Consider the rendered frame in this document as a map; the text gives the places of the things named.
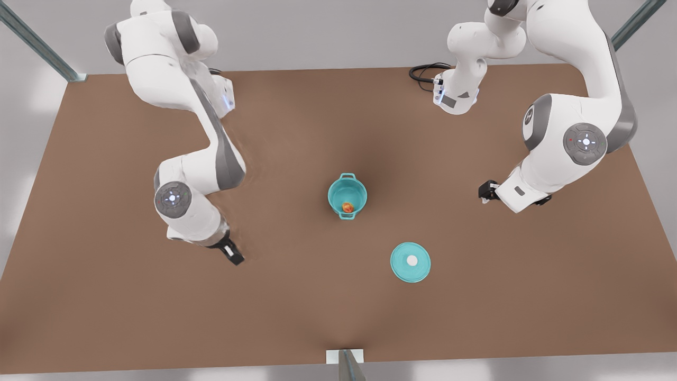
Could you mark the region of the teal pot lid white knob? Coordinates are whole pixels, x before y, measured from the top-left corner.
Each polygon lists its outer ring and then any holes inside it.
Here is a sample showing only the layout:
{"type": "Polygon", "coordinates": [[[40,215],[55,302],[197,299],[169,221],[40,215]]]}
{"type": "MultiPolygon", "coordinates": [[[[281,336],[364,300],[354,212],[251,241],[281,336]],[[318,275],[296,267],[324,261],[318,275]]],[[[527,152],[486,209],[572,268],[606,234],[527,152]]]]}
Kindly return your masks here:
{"type": "Polygon", "coordinates": [[[400,243],[391,253],[392,272],[403,282],[415,284],[431,270],[431,258],[423,246],[414,242],[400,243]]]}

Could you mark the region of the silver frame post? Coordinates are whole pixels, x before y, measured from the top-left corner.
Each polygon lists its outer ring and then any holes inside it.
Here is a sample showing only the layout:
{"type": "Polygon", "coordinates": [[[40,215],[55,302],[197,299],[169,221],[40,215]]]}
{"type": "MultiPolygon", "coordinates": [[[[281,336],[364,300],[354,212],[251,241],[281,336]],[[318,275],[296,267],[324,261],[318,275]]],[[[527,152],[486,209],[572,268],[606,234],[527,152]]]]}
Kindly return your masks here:
{"type": "Polygon", "coordinates": [[[667,0],[645,0],[611,37],[614,50],[618,51],[666,2],[667,0]]]}
{"type": "Polygon", "coordinates": [[[364,363],[363,349],[327,350],[326,364],[338,365],[338,381],[366,381],[361,364],[364,363]]]}
{"type": "Polygon", "coordinates": [[[86,81],[87,74],[75,72],[3,0],[0,0],[0,21],[67,82],[80,83],[86,81]]]}

